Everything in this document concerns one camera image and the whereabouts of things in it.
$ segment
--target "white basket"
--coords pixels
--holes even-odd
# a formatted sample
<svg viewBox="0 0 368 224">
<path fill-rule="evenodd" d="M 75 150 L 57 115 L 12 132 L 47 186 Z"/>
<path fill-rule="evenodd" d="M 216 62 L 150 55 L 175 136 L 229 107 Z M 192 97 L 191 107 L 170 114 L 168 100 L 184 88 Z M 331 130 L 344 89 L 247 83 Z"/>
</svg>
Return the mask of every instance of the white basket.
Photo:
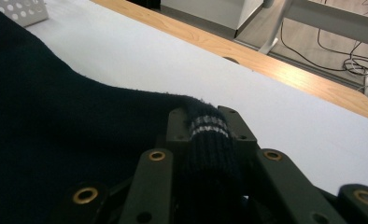
<svg viewBox="0 0 368 224">
<path fill-rule="evenodd" d="M 23 27 L 48 18 L 43 0 L 0 0 L 0 11 Z"/>
</svg>

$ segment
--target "wooden table edge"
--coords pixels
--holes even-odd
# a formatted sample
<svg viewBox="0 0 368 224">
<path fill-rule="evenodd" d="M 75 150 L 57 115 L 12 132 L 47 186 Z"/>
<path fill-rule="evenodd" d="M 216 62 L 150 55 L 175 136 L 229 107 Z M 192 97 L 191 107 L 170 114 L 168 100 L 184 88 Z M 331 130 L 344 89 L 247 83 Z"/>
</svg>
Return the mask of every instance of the wooden table edge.
<svg viewBox="0 0 368 224">
<path fill-rule="evenodd" d="M 131 2 L 125 0 L 92 1 L 202 49 L 222 57 L 233 58 L 250 70 L 368 118 L 368 98 L 358 91 Z"/>
</svg>

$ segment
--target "white table surface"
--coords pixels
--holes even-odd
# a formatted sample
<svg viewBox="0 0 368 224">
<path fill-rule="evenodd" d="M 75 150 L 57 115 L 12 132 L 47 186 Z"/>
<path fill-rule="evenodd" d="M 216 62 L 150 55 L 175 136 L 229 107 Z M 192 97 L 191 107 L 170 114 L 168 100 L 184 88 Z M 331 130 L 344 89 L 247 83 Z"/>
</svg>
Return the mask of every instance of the white table surface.
<svg viewBox="0 0 368 224">
<path fill-rule="evenodd" d="M 315 186 L 368 186 L 368 119 L 88 0 L 46 2 L 50 18 L 27 29 L 83 76 L 228 106 Z"/>
</svg>

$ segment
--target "gray floor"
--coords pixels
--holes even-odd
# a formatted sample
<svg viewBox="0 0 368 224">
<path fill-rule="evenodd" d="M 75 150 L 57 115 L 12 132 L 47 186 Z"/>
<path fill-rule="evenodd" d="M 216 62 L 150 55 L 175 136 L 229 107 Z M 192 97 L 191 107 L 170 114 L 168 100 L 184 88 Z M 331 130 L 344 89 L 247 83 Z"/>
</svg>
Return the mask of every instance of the gray floor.
<svg viewBox="0 0 368 224">
<path fill-rule="evenodd" d="M 366 13 L 365 16 L 368 16 L 368 5 L 365 5 L 368 4 L 368 0 L 366 0 L 364 2 L 365 4 L 362 5 L 363 2 L 364 0 L 328 0 L 327 5 L 339 7 L 361 15 Z M 176 13 L 169 13 L 167 16 L 186 22 L 187 24 L 196 26 L 215 35 L 236 41 L 250 48 L 258 49 L 270 34 L 276 20 L 276 15 L 278 14 L 277 12 L 280 10 L 282 3 L 283 0 L 275 0 L 272 7 L 267 9 L 263 8 L 262 11 L 257 14 L 257 16 L 248 24 L 248 26 L 236 39 L 234 39 L 232 36 L 226 35 L 223 31 L 216 29 L 215 26 L 211 26 L 207 22 L 199 22 L 192 17 Z M 334 72 L 316 67 L 283 46 L 280 39 L 280 32 L 278 34 L 278 38 L 279 41 L 269 53 L 270 56 L 301 67 L 304 70 L 308 70 L 314 74 L 326 77 L 354 90 L 363 86 L 363 77 L 351 75 L 349 72 Z M 301 24 L 297 21 L 291 21 L 288 19 L 284 20 L 283 39 L 289 47 L 296 49 L 313 63 L 324 67 L 341 69 L 344 60 L 349 58 L 347 55 L 332 53 L 328 50 L 322 49 L 318 45 L 317 41 L 318 29 Z M 324 31 L 320 32 L 319 42 L 325 48 L 344 52 L 351 52 L 357 43 L 355 40 Z M 354 53 L 368 57 L 368 45 L 361 44 L 358 48 L 356 48 Z"/>
</svg>

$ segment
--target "black cloth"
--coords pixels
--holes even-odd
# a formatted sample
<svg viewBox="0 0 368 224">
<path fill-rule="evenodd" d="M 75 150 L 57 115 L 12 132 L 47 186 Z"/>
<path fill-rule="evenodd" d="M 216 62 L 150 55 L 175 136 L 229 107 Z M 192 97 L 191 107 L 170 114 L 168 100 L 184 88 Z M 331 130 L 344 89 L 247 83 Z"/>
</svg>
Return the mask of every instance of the black cloth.
<svg viewBox="0 0 368 224">
<path fill-rule="evenodd" d="M 0 223 L 44 223 L 76 184 L 130 177 L 178 107 L 192 139 L 177 191 L 183 223 L 237 222 L 241 178 L 216 108 L 81 76 L 0 12 Z"/>
</svg>

